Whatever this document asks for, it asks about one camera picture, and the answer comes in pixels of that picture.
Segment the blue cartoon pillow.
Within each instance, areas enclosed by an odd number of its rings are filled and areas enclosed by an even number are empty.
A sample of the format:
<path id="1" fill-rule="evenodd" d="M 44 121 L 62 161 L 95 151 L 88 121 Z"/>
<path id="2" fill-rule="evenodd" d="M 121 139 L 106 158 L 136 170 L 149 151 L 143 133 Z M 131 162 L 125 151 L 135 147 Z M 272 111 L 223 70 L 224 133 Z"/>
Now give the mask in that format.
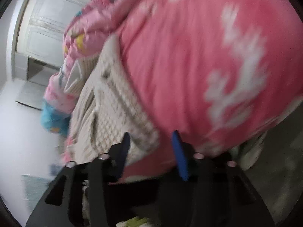
<path id="1" fill-rule="evenodd" d="M 58 111 L 49 105 L 47 101 L 43 101 L 41 124 L 47 131 L 67 137 L 69 131 L 69 122 L 69 114 Z"/>

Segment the pink patterned quilt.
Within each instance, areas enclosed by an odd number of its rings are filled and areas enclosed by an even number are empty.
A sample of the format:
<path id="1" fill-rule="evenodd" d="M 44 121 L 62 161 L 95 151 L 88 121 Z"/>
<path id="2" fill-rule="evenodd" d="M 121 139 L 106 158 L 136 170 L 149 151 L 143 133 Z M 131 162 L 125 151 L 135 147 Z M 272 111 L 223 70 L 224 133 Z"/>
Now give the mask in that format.
<path id="1" fill-rule="evenodd" d="M 114 31 L 127 0 L 90 0 L 71 20 L 63 36 L 64 62 L 50 77 L 44 94 L 43 112 L 69 116 L 94 68 L 94 59 Z"/>

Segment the white wardrobe cabinet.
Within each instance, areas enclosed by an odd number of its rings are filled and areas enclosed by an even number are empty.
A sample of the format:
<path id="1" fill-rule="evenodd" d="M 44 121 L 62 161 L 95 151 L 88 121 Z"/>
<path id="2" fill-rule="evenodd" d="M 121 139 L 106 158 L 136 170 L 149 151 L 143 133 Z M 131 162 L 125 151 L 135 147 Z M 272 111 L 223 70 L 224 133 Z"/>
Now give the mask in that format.
<path id="1" fill-rule="evenodd" d="M 88 1 L 27 1 L 16 40 L 15 76 L 25 81 L 17 103 L 42 109 L 48 81 L 63 64 L 64 30 Z"/>

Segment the pink floral bed sheet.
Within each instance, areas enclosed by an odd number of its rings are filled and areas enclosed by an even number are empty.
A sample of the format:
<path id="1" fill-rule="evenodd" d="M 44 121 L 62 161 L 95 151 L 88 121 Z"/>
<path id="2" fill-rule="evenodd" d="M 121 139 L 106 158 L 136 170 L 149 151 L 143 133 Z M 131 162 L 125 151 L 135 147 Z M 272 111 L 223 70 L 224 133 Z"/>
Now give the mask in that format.
<path id="1" fill-rule="evenodd" d="M 302 102 L 302 21 L 289 0 L 138 0 L 113 34 L 159 133 L 155 150 L 126 163 L 124 180 L 175 165 L 174 131 L 215 156 Z"/>

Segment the beige houndstooth coat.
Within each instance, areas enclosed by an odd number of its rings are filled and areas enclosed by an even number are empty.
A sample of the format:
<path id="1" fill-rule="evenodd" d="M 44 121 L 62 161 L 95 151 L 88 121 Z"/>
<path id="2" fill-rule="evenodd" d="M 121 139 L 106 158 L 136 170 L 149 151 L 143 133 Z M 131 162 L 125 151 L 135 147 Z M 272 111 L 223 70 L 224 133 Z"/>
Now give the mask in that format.
<path id="1" fill-rule="evenodd" d="M 158 147 L 159 133 L 133 91 L 120 59 L 118 37 L 112 34 L 100 54 L 79 59 L 65 85 L 78 97 L 70 120 L 67 151 L 78 164 L 92 161 L 130 135 L 127 164 Z"/>

